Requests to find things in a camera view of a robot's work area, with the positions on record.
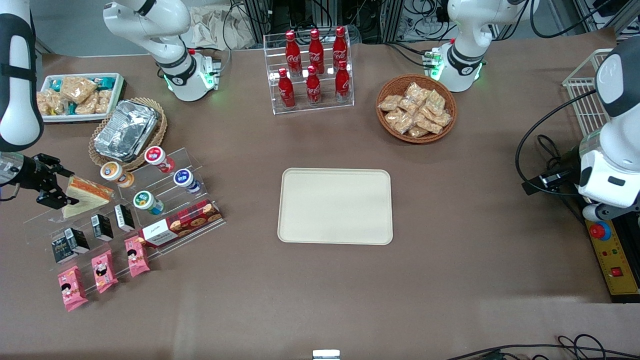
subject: wicker basket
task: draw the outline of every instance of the wicker basket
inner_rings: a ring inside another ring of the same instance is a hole
[[[93,132],[91,139],[89,140],[89,157],[91,157],[91,160],[93,160],[93,162],[99,167],[103,166],[105,163],[109,161],[115,161],[120,165],[122,165],[122,168],[126,171],[135,170],[141,167],[145,163],[145,152],[147,151],[147,149],[151,146],[160,146],[160,144],[162,143],[162,140],[164,139],[164,133],[166,132],[166,116],[164,115],[164,110],[162,109],[162,106],[160,106],[160,104],[158,104],[157,102],[151,99],[147,99],[146,97],[134,97],[133,99],[131,99],[131,101],[137,102],[142,105],[147,105],[150,108],[154,108],[160,114],[160,121],[156,124],[156,128],[154,129],[153,133],[151,133],[150,135],[151,140],[149,140],[149,143],[147,144],[147,148],[144,151],[141,151],[140,155],[129,163],[123,163],[121,161],[117,161],[116,159],[112,159],[107,156],[100,155],[95,150],[95,144],[94,144],[95,137],[98,136],[98,134],[102,131],[102,129],[104,129],[104,127],[107,125],[107,122],[109,122],[109,119],[111,118],[111,115],[113,114],[113,112],[110,113],[107,116],[107,118],[100,123],[98,128]]]
[[[410,136],[402,135],[393,130],[387,121],[385,120],[385,112],[380,110],[378,104],[381,103],[388,95],[404,95],[404,92],[409,87],[411,82],[415,82],[420,85],[420,87],[428,89],[428,90],[436,90],[442,97],[445,99],[444,108],[447,110],[449,115],[451,115],[451,122],[442,129],[440,134],[427,134],[421,136],[419,138],[412,138]],[[453,97],[453,94],[444,87],[443,84],[431,79],[425,75],[418,74],[405,74],[400,75],[396,78],[393,78],[382,87],[380,93],[378,94],[378,101],[376,102],[376,113],[378,114],[378,120],[380,120],[380,124],[387,129],[387,131],[400,140],[404,140],[406,142],[411,143],[428,143],[434,142],[439,138],[445,136],[451,129],[453,125],[456,123],[456,118],[458,117],[458,107],[456,106],[456,100]]]

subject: pink wrapper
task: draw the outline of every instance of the pink wrapper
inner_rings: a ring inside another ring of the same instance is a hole
[[[89,301],[84,294],[82,277],[77,266],[59,274],[58,284],[60,285],[60,291],[62,291],[62,302],[64,302],[67,311],[71,311]]]
[[[93,277],[99,293],[103,293],[111,285],[118,283],[118,279],[113,275],[110,249],[91,259],[91,266],[93,267]]]
[[[127,260],[129,262],[131,277],[135,277],[145,271],[151,270],[149,268],[147,250],[145,249],[144,244],[145,239],[138,236],[134,236],[124,241],[125,248],[127,249]]]

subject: white tray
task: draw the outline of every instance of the white tray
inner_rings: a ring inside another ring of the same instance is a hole
[[[278,237],[287,243],[390,243],[394,230],[389,173],[288,168],[282,174]]]
[[[117,72],[100,72],[94,74],[69,74],[69,75],[49,75],[44,78],[42,88],[40,91],[47,90],[51,87],[51,81],[60,80],[65,76],[79,76],[80,78],[116,78],[116,82],[113,85],[113,92],[111,93],[111,99],[109,100],[109,106],[107,106],[107,112],[103,114],[89,114],[89,115],[42,115],[42,121],[45,123],[77,123],[77,122],[95,122],[96,120],[102,120],[107,117],[107,114],[112,112],[118,104],[120,98],[120,92],[122,91],[122,85],[124,84],[124,78]]]

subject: aluminum foil container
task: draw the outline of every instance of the aluminum foil container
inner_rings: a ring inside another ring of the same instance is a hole
[[[118,102],[107,125],[95,138],[95,150],[104,156],[128,163],[142,151],[160,114],[130,100]]]

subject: red bottle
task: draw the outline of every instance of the red bottle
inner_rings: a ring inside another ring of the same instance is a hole
[[[311,30],[311,43],[309,44],[309,62],[316,67],[318,74],[324,74],[324,48],[320,43],[320,31]]]
[[[292,78],[302,77],[302,59],[300,59],[300,48],[296,44],[296,34],[293,30],[287,31],[287,47],[284,54],[287,57],[287,65]]]
[[[335,28],[335,41],[333,42],[333,71],[338,71],[338,61],[347,60],[347,42],[344,39],[344,26]]]
[[[349,100],[349,73],[346,60],[338,62],[338,73],[335,75],[335,99],[338,102]]]
[[[296,105],[296,98],[293,94],[293,84],[291,79],[287,77],[287,69],[278,69],[280,74],[280,80],[278,81],[278,88],[280,89],[280,98],[282,98],[282,106],[285,110],[291,110]]]
[[[309,99],[309,106],[315,108],[320,104],[322,95],[320,94],[320,79],[316,75],[316,67],[309,65],[307,67],[309,76],[307,77],[307,99]]]

